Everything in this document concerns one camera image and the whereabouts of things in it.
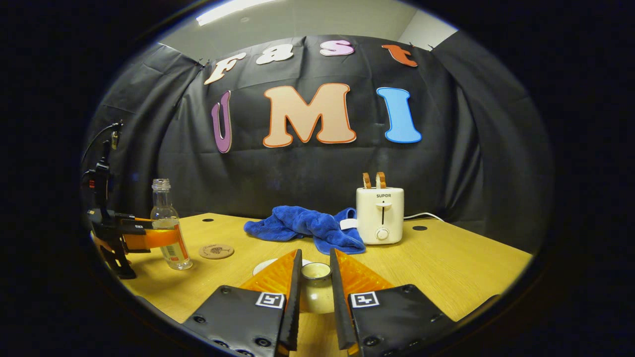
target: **table surface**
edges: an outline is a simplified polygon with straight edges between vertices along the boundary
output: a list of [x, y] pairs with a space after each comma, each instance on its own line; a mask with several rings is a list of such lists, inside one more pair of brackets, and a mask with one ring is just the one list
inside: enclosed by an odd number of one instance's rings
[[[181, 231], [193, 266], [185, 271], [170, 269], [155, 248], [151, 253], [129, 254], [137, 278], [121, 282], [182, 323], [220, 285], [240, 286], [265, 260], [302, 249], [304, 259], [329, 263], [313, 238], [262, 241], [243, 231], [248, 220], [252, 219], [214, 213], [182, 218]], [[416, 231], [413, 226], [427, 229]], [[220, 260], [198, 254], [202, 246], [214, 243], [233, 246], [235, 252]], [[395, 286], [416, 285], [454, 321], [503, 293], [531, 260], [529, 253], [432, 218], [408, 220], [399, 243], [370, 245], [353, 257]], [[298, 351], [291, 356], [347, 356], [337, 346], [333, 313], [300, 313]]]

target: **clear bottle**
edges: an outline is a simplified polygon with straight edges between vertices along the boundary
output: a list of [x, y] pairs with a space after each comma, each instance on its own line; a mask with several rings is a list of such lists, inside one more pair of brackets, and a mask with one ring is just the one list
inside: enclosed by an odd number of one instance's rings
[[168, 246], [161, 247], [163, 258], [170, 268], [176, 270], [185, 270], [192, 267], [192, 261], [181, 235], [180, 226], [178, 224], [178, 213], [172, 207], [170, 198], [170, 180], [167, 178], [156, 178], [152, 181], [152, 200], [154, 207], [150, 212], [152, 227], [154, 229], [176, 229], [178, 234], [178, 242]]

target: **ceramic cup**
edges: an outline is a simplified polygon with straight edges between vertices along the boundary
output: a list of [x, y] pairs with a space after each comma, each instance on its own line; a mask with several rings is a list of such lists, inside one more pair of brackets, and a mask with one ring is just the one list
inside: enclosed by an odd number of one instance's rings
[[328, 314], [334, 312], [331, 267], [324, 263], [309, 263], [302, 267], [300, 311]]

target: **bottle label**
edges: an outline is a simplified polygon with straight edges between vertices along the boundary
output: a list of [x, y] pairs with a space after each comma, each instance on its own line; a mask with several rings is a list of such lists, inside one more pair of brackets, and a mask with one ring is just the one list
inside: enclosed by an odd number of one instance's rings
[[187, 260], [189, 256], [187, 255], [187, 249], [185, 249], [183, 236], [181, 235], [181, 229], [178, 224], [174, 226], [174, 229], [178, 235], [178, 242], [161, 247], [161, 251], [166, 260], [178, 263]]

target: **blue cloth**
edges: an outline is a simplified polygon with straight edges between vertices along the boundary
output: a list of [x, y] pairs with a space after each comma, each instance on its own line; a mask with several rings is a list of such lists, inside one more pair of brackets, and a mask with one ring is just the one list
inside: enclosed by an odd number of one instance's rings
[[278, 206], [273, 209], [271, 217], [245, 223], [244, 231], [266, 241], [289, 241], [313, 236], [316, 248], [322, 254], [329, 254], [331, 248], [346, 254], [363, 253], [366, 246], [357, 228], [340, 228], [340, 221], [350, 218], [357, 218], [353, 208], [346, 208], [331, 216], [299, 206]]

